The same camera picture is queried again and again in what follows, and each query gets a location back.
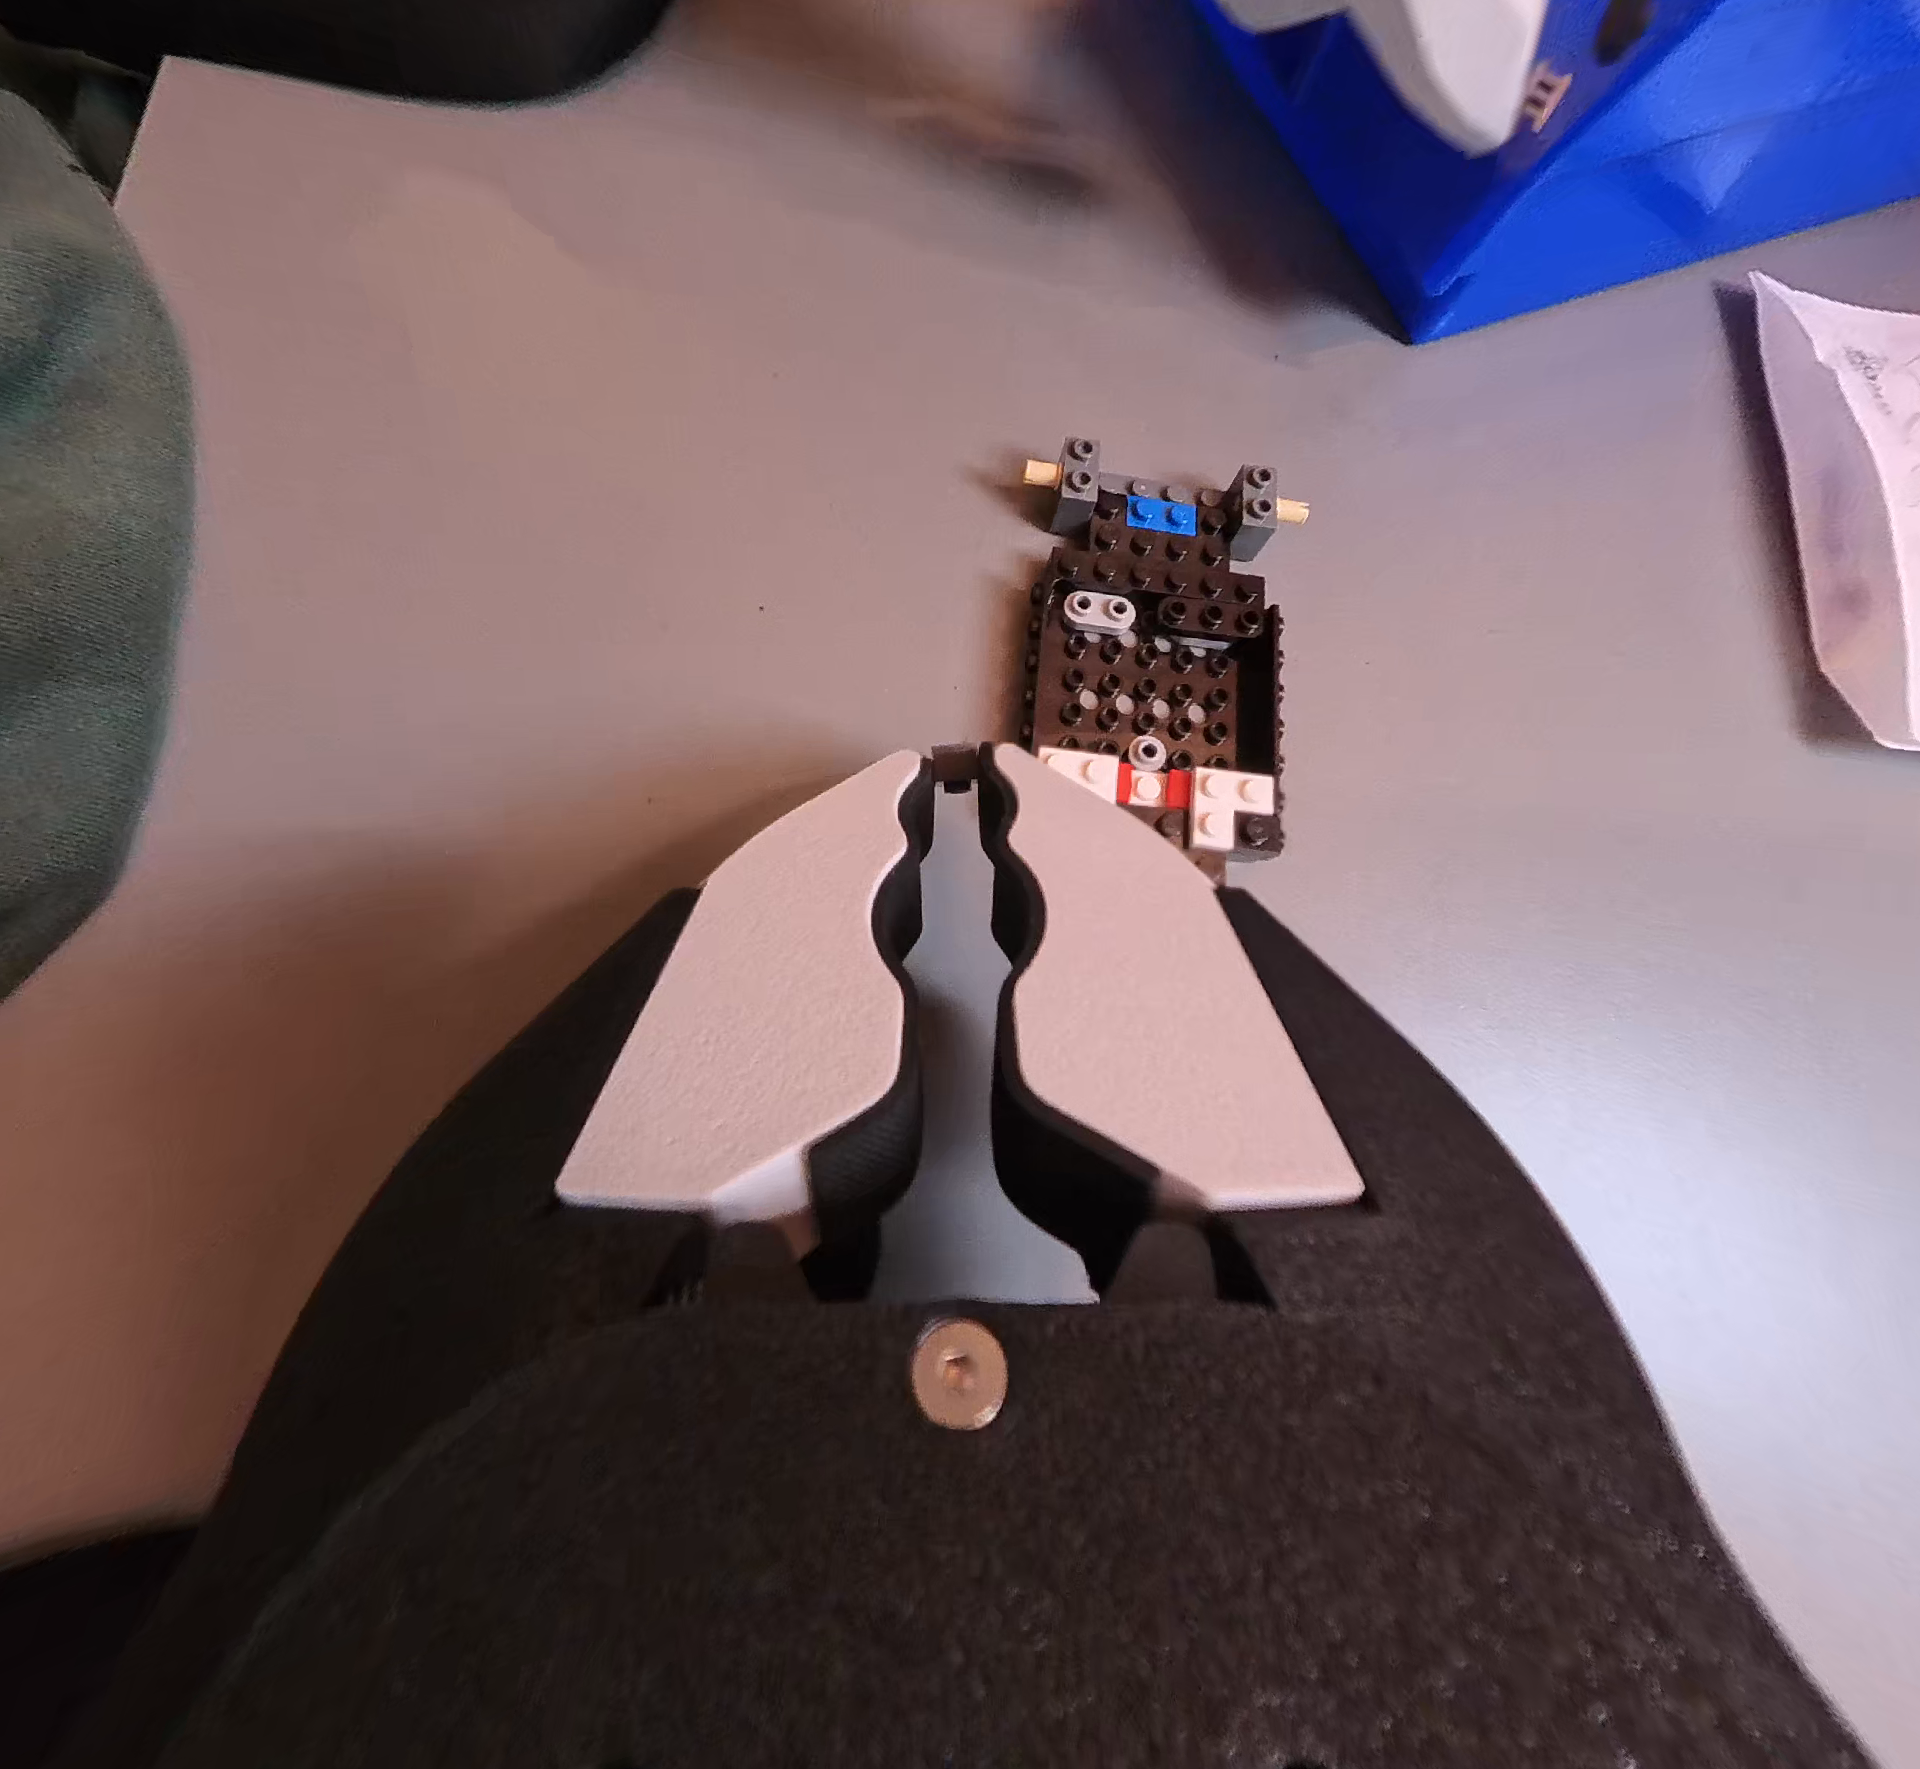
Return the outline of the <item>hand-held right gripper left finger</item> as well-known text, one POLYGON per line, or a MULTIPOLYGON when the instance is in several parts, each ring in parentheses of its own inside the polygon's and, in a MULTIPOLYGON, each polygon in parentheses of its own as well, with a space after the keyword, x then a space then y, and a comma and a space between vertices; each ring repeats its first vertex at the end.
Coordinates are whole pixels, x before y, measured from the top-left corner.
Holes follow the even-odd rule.
POLYGON ((556 1176, 572 1206, 836 1231, 917 1166, 907 955, 926 756, 898 749, 707 874, 556 1176))

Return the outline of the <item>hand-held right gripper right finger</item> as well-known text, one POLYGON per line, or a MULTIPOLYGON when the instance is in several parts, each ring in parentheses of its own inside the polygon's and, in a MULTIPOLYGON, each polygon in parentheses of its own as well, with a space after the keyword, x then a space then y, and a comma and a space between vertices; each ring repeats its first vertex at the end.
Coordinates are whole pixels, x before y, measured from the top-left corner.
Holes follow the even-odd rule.
POLYGON ((985 748, 993 1154, 1035 1223, 1353 1204, 1364 1177, 1234 935, 1155 826, 1012 744, 985 748))

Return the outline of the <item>blue plastic bin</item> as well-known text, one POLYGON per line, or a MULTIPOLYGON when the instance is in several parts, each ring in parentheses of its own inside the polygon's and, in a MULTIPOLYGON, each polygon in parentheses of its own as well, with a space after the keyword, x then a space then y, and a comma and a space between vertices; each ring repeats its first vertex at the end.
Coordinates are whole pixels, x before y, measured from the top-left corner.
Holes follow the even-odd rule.
POLYGON ((1916 0, 1549 0, 1480 159, 1343 16, 1250 33, 1193 1, 1411 342, 1916 196, 1916 0))

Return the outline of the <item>black lego car chassis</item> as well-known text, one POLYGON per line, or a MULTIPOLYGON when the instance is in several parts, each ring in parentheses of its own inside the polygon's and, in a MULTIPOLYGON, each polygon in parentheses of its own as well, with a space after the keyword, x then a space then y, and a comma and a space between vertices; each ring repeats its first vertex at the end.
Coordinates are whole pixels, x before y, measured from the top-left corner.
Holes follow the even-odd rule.
POLYGON ((1178 848, 1216 888, 1283 848, 1283 646, 1263 553, 1309 519, 1278 470, 1220 484, 1026 458, 1052 537, 1029 585, 1017 744, 1178 848))

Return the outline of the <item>white printed paper bag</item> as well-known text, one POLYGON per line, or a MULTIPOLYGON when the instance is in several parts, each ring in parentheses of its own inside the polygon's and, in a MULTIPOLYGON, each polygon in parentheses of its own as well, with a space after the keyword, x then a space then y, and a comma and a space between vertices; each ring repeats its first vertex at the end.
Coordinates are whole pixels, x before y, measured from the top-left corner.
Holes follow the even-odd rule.
POLYGON ((1918 318, 1746 284, 1814 662, 1874 744, 1918 749, 1918 318))

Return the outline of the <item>person's torso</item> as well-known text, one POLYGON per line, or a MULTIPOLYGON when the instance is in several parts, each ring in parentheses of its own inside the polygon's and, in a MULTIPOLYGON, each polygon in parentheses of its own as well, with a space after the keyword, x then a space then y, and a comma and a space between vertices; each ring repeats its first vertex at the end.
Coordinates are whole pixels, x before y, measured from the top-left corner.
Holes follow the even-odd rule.
POLYGON ((194 395, 133 236, 56 128, 1 116, 1 995, 105 901, 174 686, 194 395))

